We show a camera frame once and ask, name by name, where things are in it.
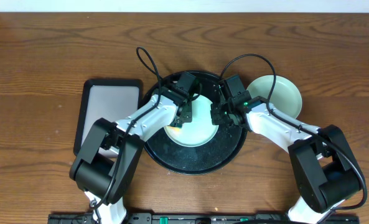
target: black round tray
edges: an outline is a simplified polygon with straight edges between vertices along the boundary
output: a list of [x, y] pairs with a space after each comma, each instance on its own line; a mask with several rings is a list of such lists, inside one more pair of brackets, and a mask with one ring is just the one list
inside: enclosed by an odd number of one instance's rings
[[[202, 84], [201, 94], [215, 102], [218, 94], [219, 77], [204, 71], [186, 71], [195, 75]], [[169, 75], [162, 80], [178, 80], [180, 72]], [[150, 99], [155, 84], [144, 96], [141, 105]], [[247, 134], [247, 130], [239, 126], [219, 125], [216, 135], [207, 143], [197, 147], [185, 147], [172, 141], [162, 128], [145, 143], [147, 153], [159, 165], [180, 174], [199, 175], [213, 172], [228, 164], [240, 151]]]

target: wooden table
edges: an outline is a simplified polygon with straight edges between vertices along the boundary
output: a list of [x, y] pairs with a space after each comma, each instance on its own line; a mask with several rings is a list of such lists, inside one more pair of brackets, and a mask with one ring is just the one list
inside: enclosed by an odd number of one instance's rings
[[[138, 78], [148, 90], [156, 78], [138, 61], [138, 45], [163, 76], [218, 73], [240, 54], [266, 56], [299, 87], [301, 121], [344, 131], [369, 189], [369, 14], [0, 13], [0, 223], [87, 210], [68, 177], [83, 83]], [[270, 70], [243, 59], [229, 73], [247, 86]], [[207, 175], [169, 172], [143, 152], [124, 203], [159, 213], [254, 213], [285, 211], [298, 197], [289, 156], [249, 134], [231, 163]], [[369, 198], [352, 212], [369, 223]]]

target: white plate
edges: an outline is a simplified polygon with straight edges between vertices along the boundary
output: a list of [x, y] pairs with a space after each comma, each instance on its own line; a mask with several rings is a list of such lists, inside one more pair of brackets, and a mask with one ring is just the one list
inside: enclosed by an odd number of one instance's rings
[[165, 126], [165, 132], [171, 140], [181, 146], [196, 147], [209, 142], [217, 132], [218, 125], [212, 124], [210, 105], [212, 102], [200, 95], [191, 104], [192, 122], [184, 123], [182, 128]]
[[[273, 76], [265, 75], [255, 79], [246, 90], [251, 93], [252, 98], [262, 96], [267, 98]], [[302, 96], [297, 87], [288, 79], [277, 76], [276, 86], [271, 95], [270, 103], [287, 115], [297, 118], [302, 109]]]

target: white background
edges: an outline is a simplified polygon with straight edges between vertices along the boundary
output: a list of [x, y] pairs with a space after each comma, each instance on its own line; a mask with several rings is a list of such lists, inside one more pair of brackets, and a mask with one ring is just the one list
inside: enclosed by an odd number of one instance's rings
[[369, 0], [0, 0], [0, 12], [369, 12]]

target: white wall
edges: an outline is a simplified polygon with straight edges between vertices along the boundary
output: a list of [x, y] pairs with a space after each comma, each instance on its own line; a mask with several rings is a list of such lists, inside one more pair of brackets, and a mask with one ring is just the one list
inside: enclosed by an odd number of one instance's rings
[[0, 0], [0, 12], [369, 12], [369, 0]]

